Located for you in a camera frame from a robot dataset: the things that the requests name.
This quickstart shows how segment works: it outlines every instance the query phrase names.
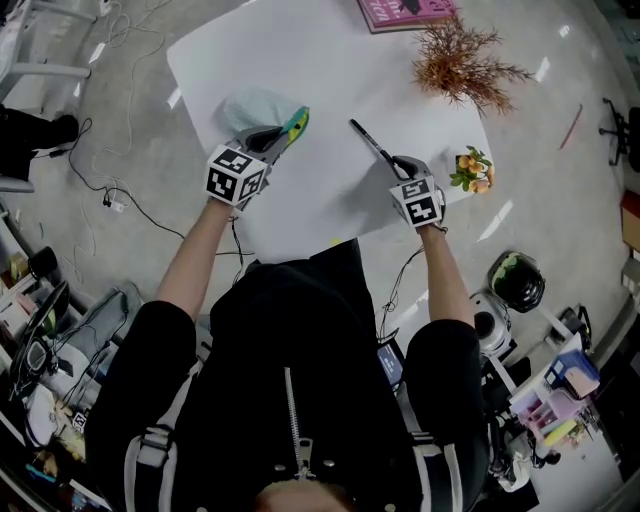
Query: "office chair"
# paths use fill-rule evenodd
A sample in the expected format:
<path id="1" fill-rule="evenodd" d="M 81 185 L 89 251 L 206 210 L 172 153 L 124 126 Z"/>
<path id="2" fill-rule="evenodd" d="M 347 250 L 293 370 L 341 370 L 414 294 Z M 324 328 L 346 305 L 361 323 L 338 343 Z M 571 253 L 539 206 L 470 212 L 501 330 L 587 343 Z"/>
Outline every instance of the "office chair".
<path id="1" fill-rule="evenodd" d="M 629 122 L 624 120 L 624 116 L 620 114 L 611 100 L 602 98 L 603 103 L 608 104 L 613 114 L 613 122 L 615 130 L 605 130 L 599 128 L 600 135 L 615 135 L 617 139 L 616 156 L 609 159 L 609 165 L 618 165 L 620 155 L 629 157 L 629 165 L 635 172 L 640 172 L 640 155 L 638 155 L 638 142 L 640 142 L 640 109 L 632 108 L 629 110 Z"/>

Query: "glossy floor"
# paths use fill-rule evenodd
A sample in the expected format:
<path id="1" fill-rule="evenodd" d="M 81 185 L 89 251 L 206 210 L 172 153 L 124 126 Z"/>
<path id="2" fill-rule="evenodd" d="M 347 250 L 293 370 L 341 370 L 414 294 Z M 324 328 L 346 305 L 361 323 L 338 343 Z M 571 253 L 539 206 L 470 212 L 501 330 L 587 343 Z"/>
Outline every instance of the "glossy floor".
<path id="1" fill-rule="evenodd" d="M 165 34 L 170 45 L 240 3 L 173 2 L 153 13 L 144 26 Z M 620 269 L 627 249 L 621 242 L 618 207 L 622 169 L 607 165 L 609 140 L 600 137 L 597 128 L 611 124 L 602 97 L 624 110 L 629 96 L 615 74 L 611 48 L 600 29 L 593 28 L 598 13 L 590 2 L 578 6 L 571 0 L 460 3 L 467 23 L 499 30 L 504 44 L 496 53 L 531 70 L 538 80 L 509 87 L 516 112 L 498 117 L 488 111 L 484 119 L 497 184 L 490 193 L 449 209 L 448 239 L 460 269 L 473 292 L 484 286 L 487 270 L 503 251 L 523 251 L 537 260 L 547 279 L 546 305 L 559 312 L 584 303 L 598 338 L 626 297 Z M 140 2 L 127 3 L 125 11 L 134 22 L 144 16 Z M 96 24 L 80 60 L 89 60 L 96 44 L 106 40 L 107 28 Z M 107 46 L 78 91 L 81 101 L 69 95 L 69 104 L 79 105 L 80 119 L 93 119 L 74 154 L 76 167 L 85 175 L 93 172 L 92 160 L 101 148 L 127 149 L 131 69 L 159 40 L 157 34 L 134 30 L 124 45 Z M 205 155 L 184 105 L 178 102 L 172 108 L 167 102 L 176 84 L 165 51 L 166 46 L 136 66 L 131 150 L 124 157 L 100 153 L 95 168 L 125 180 L 151 216 L 184 233 L 204 202 L 200 187 Z M 573 135 L 559 150 L 580 105 L 583 111 Z M 146 299 L 153 297 L 179 245 L 177 237 L 150 225 L 133 206 L 124 213 L 104 208 L 101 194 L 87 191 L 64 158 L 35 160 L 31 179 L 35 194 L 3 198 L 14 215 L 21 210 L 22 234 L 34 247 L 51 245 L 58 255 L 76 262 L 78 273 L 67 262 L 61 266 L 77 289 L 97 297 L 110 285 L 129 279 Z M 93 183 L 112 182 L 94 178 Z M 125 197 L 119 200 L 127 202 Z M 379 311 L 419 240 L 398 224 L 363 237 L 361 246 Z M 221 250 L 234 248 L 226 233 Z M 207 308 L 230 287 L 237 270 L 237 257 L 218 258 Z M 399 306 L 390 321 L 423 296 L 426 275 L 424 260 L 417 258 L 405 272 Z M 547 329 L 536 314 L 514 314 L 513 325 L 520 352 L 528 351 Z"/>

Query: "white table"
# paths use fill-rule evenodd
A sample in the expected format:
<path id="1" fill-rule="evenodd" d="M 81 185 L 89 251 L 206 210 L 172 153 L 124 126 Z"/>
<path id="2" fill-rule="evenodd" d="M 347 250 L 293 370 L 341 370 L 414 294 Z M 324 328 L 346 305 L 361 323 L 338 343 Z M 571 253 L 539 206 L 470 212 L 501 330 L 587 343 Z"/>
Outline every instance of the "white table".
<path id="1" fill-rule="evenodd" d="M 391 154 L 427 162 L 449 204 L 469 196 L 449 185 L 446 162 L 452 167 L 466 145 L 491 158 L 480 116 L 420 91 L 417 52 L 412 33 L 371 35 L 356 0 L 258 0 L 169 49 L 207 156 L 230 139 L 219 107 L 242 87 L 311 109 L 306 133 L 244 214 L 248 247 L 261 261 L 306 258 L 398 221 L 392 173 L 349 125 L 352 117 Z"/>

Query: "wire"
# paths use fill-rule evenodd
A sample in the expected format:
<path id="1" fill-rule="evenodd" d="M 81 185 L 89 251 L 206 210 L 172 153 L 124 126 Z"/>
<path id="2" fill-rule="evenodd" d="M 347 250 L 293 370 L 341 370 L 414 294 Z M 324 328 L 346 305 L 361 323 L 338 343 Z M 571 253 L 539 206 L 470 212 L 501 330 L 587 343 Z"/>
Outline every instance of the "wire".
<path id="1" fill-rule="evenodd" d="M 78 171 L 78 169 L 76 169 L 75 165 L 73 164 L 73 159 L 72 159 L 72 157 L 73 157 L 73 152 L 75 151 L 76 147 L 78 146 L 78 143 L 80 142 L 80 139 L 82 138 L 82 136 L 83 136 L 84 134 L 86 134 L 86 133 L 91 129 L 91 127 L 92 127 L 92 126 L 93 126 L 93 119 L 91 119 L 90 117 L 86 118 L 86 119 L 82 122 L 82 125 L 81 125 L 81 127 L 80 127 L 80 131 L 79 131 L 79 133 L 78 133 L 78 138 L 76 139 L 76 141 L 73 143 L 73 146 L 72 146 L 72 147 L 71 147 L 71 149 L 69 150 L 69 167 L 71 168 L 71 170 L 72 170 L 72 171 L 73 171 L 73 172 L 78 176 L 78 178 L 80 178 L 80 179 L 82 180 L 82 183 L 84 183 L 84 185 L 85 185 L 88 189 L 93 190 L 94 192 L 104 192 L 103 201 L 104 201 L 105 199 L 108 199 L 108 198 L 109 198 L 109 192 L 111 192 L 111 191 L 113 191 L 113 190 L 117 190 L 118 192 L 123 192 L 124 194 L 127 194 L 127 196 L 129 196 L 129 198 L 131 199 L 131 202 L 132 202 L 132 203 L 135 205 L 135 207 L 140 211 L 140 213 L 141 213 L 142 215 L 144 215 L 144 216 L 145 216 L 145 217 L 146 217 L 146 218 L 147 218 L 147 219 L 148 219 L 148 220 L 149 220 L 149 221 L 150 221 L 154 226 L 157 226 L 157 227 L 159 227 L 160 229 L 163 229 L 163 230 L 165 230 L 165 231 L 167 231 L 167 232 L 169 232 L 169 233 L 172 233 L 172 234 L 174 234 L 174 235 L 176 235 L 176 236 L 179 236 L 182 240 L 184 240 L 184 238 L 185 238 L 185 237 L 184 237 L 184 235 L 183 235 L 182 233 L 180 233 L 180 232 L 178 232 L 178 231 L 175 231 L 175 230 L 173 230 L 173 229 L 171 229 L 171 228 L 168 228 L 168 227 L 166 227 L 166 226 L 163 226 L 163 225 L 159 224 L 158 222 L 156 222 L 156 221 L 155 221 L 155 220 L 154 220 L 154 219 L 153 219 L 153 218 L 152 218 L 152 217 L 151 217 L 147 212 L 145 212 L 145 211 L 142 209 L 142 207 L 138 204 L 138 201 L 136 201 L 135 197 L 133 197 L 133 196 L 132 196 L 129 192 L 127 192 L 126 190 L 122 190 L 122 189 L 119 189 L 119 188 L 117 188 L 117 187 L 107 187 L 107 186 L 105 186 L 105 185 L 103 185 L 103 186 L 101 186 L 101 187 L 93 187 L 93 186 L 91 186 L 91 185 L 89 184 L 89 182 L 87 181 L 87 179 L 86 179 L 86 178 L 85 178 L 85 177 L 84 177 L 84 176 L 83 176 L 83 175 Z M 82 210 L 82 213 L 83 213 L 83 216 L 84 216 L 85 222 L 87 223 L 87 226 L 89 227 L 89 229 L 91 230 L 91 233 L 92 233 L 92 235 L 93 235 L 93 230 L 91 229 L 91 225 L 89 224 L 89 221 L 88 221 L 88 219 L 87 219 L 87 215 L 86 215 L 86 213 L 84 212 L 84 209 Z M 224 252 L 219 252 L 219 253 L 216 253 L 216 256 L 231 256 L 231 255 L 233 255 L 233 256 L 235 256 L 235 255 L 240 256 L 240 258 L 241 258 L 240 263 L 241 263 L 241 265 L 242 265 L 242 266 L 244 266 L 244 259 L 243 259 L 243 256 L 253 256 L 255 253 L 253 253 L 253 252 L 243 252 L 243 251 L 242 251 L 242 249 L 240 248 L 240 241 L 238 240 L 238 237 L 237 237 L 237 235 L 235 234 L 235 224 L 234 224 L 234 222 L 232 222 L 231 226 L 232 226 L 232 229 L 233 229 L 233 231 L 234 231 L 234 239 L 235 239 L 236 245 L 238 246 L 238 251 L 224 251 Z M 94 256 L 95 256 L 95 235 L 93 235 L 93 241 L 94 241 Z M 75 269 L 75 271 L 76 271 L 76 277 L 77 277 L 78 272 L 79 272 L 79 270 L 78 270 L 78 268 L 77 268 L 77 265 L 76 265 L 76 264 L 71 263 L 71 261 L 69 261 L 67 258 L 64 258 L 64 257 L 62 257 L 62 258 L 64 259 L 64 261 L 66 261 L 69 265 L 71 265 L 71 266 Z"/>
<path id="2" fill-rule="evenodd" d="M 129 203 L 124 205 L 124 208 L 128 208 L 129 206 L 131 206 L 131 202 L 133 201 L 133 198 L 131 196 L 131 188 L 129 187 L 129 185 L 122 179 L 120 178 L 115 178 L 114 176 L 111 176 L 109 174 L 105 174 L 102 171 L 100 171 L 99 169 L 96 168 L 96 159 L 98 158 L 99 155 L 101 155 L 102 153 L 109 153 L 118 157 L 124 157 L 126 155 L 128 155 L 131 150 L 133 149 L 133 128 L 131 125 L 131 105 L 133 104 L 133 98 L 135 97 L 135 93 L 136 93 L 136 80 L 135 80 L 135 72 L 136 72 L 136 68 L 138 66 L 138 64 L 146 59 L 147 57 L 150 57 L 151 55 L 157 53 L 158 51 L 160 51 L 162 49 L 162 47 L 164 46 L 165 43 L 165 36 L 164 34 L 162 34 L 161 32 L 159 32 L 158 30 L 154 30 L 154 29 L 149 29 L 149 28 L 142 28 L 142 24 L 147 21 L 149 19 L 149 17 L 158 9 L 160 9 L 161 7 L 164 7 L 165 5 L 169 4 L 172 0 L 158 0 L 158 2 L 155 5 L 149 5 L 148 0 L 145 1 L 144 4 L 144 10 L 146 11 L 146 15 L 144 15 L 142 17 L 142 19 L 140 21 L 138 21 L 136 24 L 132 24 L 131 23 L 131 18 L 129 17 L 129 15 L 125 14 L 123 12 L 123 8 L 122 8 L 122 4 L 120 2 L 114 1 L 113 4 L 118 8 L 118 14 L 115 17 L 115 19 L 113 20 L 113 22 L 111 23 L 110 27 L 109 27 L 109 33 L 108 33 L 108 37 L 107 37 L 107 43 L 109 44 L 110 48 L 119 48 L 120 46 L 123 46 L 125 44 L 125 42 L 127 41 L 127 38 L 129 37 L 129 34 L 131 33 L 131 31 L 133 30 L 139 30 L 140 32 L 147 32 L 147 33 L 152 33 L 152 34 L 157 34 L 158 36 L 160 36 L 160 40 L 158 42 L 158 45 L 152 49 L 151 51 L 142 54 L 140 57 L 138 57 L 135 62 L 133 63 L 133 65 L 131 66 L 131 92 L 129 93 L 129 100 L 127 102 L 127 114 L 126 114 L 126 119 L 127 119 L 127 130 L 128 130 L 128 143 L 127 143 L 127 147 L 124 151 L 116 151 L 114 149 L 111 148 L 102 148 L 100 149 L 97 153 L 95 153 L 93 155 L 93 159 L 91 160 L 91 169 L 93 170 L 94 174 L 96 176 L 100 176 L 106 179 L 110 179 L 113 181 L 113 185 L 114 187 L 111 189 L 114 194 L 113 197 L 110 198 L 110 201 L 115 201 L 116 200 L 116 196 L 118 194 L 118 192 L 125 192 L 127 194 L 127 196 L 129 197 Z M 116 27 L 118 26 L 118 24 L 121 23 L 121 21 L 125 21 L 125 26 L 122 29 L 116 29 Z M 125 187 L 126 190 L 122 190 L 120 188 L 118 188 L 117 183 L 122 183 Z"/>
<path id="3" fill-rule="evenodd" d="M 398 334 L 398 331 L 400 330 L 400 329 L 395 329 L 391 334 L 389 335 L 386 334 L 387 314 L 393 313 L 396 307 L 398 307 L 400 283 L 402 282 L 402 276 L 404 275 L 404 271 L 407 269 L 407 267 L 413 261 L 413 259 L 416 256 L 418 256 L 418 254 L 422 254 L 423 252 L 424 252 L 424 246 L 421 246 L 420 249 L 418 249 L 409 257 L 407 262 L 400 269 L 400 273 L 396 278 L 396 282 L 394 283 L 393 288 L 391 289 L 391 296 L 389 297 L 389 302 L 387 302 L 384 306 L 382 306 L 384 313 L 382 314 L 382 322 L 380 323 L 380 329 L 378 331 L 378 343 L 384 344 L 390 338 L 393 338 L 396 334 Z"/>
<path id="4" fill-rule="evenodd" d="M 127 196 L 129 196 L 129 199 L 131 200 L 131 202 L 133 202 L 133 204 L 134 204 L 134 205 L 135 205 L 135 207 L 140 211 L 140 213 L 141 213 L 142 215 L 144 215 L 144 216 L 145 216 L 145 217 L 146 217 L 146 218 L 147 218 L 147 219 L 148 219 L 148 220 L 149 220 L 149 221 L 150 221 L 154 226 L 157 226 L 157 227 L 159 227 L 160 229 L 164 229 L 165 231 L 168 231 L 169 233 L 173 233 L 174 235 L 177 235 L 177 236 L 179 236 L 180 238 L 182 238 L 182 240 L 184 240 L 184 235 L 183 235 L 182 233 L 179 233 L 179 232 L 177 232 L 177 231 L 175 231 L 175 230 L 173 230 L 173 229 L 171 229 L 171 228 L 165 227 L 165 226 L 163 226 L 162 224 L 158 224 L 155 220 L 153 220 L 153 219 L 149 216 L 149 214 L 148 214 L 148 213 L 146 213 L 146 212 L 145 212 L 145 211 L 140 207 L 140 205 L 138 204 L 138 201 L 136 201 L 136 200 L 134 199 L 134 197 L 133 197 L 129 192 L 127 192 L 126 190 L 119 189 L 118 187 L 109 187 L 108 189 L 106 189 L 106 191 L 105 191 L 105 193 L 104 193 L 103 201 L 110 201 L 110 199 L 109 199 L 109 192 L 111 192 L 112 190 L 116 190 L 116 191 L 118 191 L 118 192 L 122 192 L 122 193 L 126 194 Z"/>
<path id="5" fill-rule="evenodd" d="M 122 293 L 124 295 L 124 292 L 118 290 L 116 293 L 114 293 L 113 295 L 111 295 L 111 297 L 109 297 L 109 299 L 107 299 L 105 301 L 105 304 L 107 304 L 111 298 L 115 297 L 118 293 Z M 102 354 L 102 352 L 104 352 L 107 348 L 109 348 L 109 344 L 111 343 L 111 339 L 118 333 L 118 331 L 120 329 L 122 329 L 122 327 L 124 327 L 124 325 L 127 323 L 127 319 L 129 317 L 129 312 L 127 310 L 124 311 L 124 320 L 122 321 L 122 323 L 120 324 L 120 326 L 113 332 L 113 334 L 109 337 L 109 339 L 107 341 L 104 342 L 104 345 L 102 346 L 101 349 L 99 349 L 91 358 L 91 360 L 89 361 L 89 364 L 85 367 L 85 369 L 82 371 L 82 373 L 80 374 L 80 378 L 78 379 L 78 382 L 75 383 L 75 385 L 65 393 L 64 397 L 62 398 L 62 403 L 63 403 L 63 407 L 66 407 L 67 405 L 69 405 L 69 402 L 71 401 L 71 398 L 73 397 L 73 393 L 76 391 L 76 389 L 78 388 L 78 386 L 82 383 L 82 378 L 86 375 L 86 373 L 89 371 L 89 369 L 95 364 L 95 362 L 98 360 L 98 358 L 100 357 L 100 354 Z M 98 340 L 97 340 L 97 335 L 94 334 L 94 344 L 97 344 Z M 78 403 L 80 402 L 80 398 L 76 401 L 76 404 L 74 405 L 74 407 L 76 407 L 78 405 Z"/>
<path id="6" fill-rule="evenodd" d="M 244 253 L 242 252 L 242 247 L 240 247 L 240 239 L 238 238 L 238 233 L 236 233 L 236 220 L 238 220 L 238 217 L 231 217 L 231 231 L 233 232 L 233 239 L 236 242 L 236 245 L 238 246 L 238 256 L 240 257 L 240 270 L 238 270 L 238 273 L 233 278 L 233 282 L 231 283 L 231 286 L 235 286 L 236 284 L 238 284 L 238 280 L 240 279 L 240 274 L 242 274 L 242 270 L 244 269 Z"/>

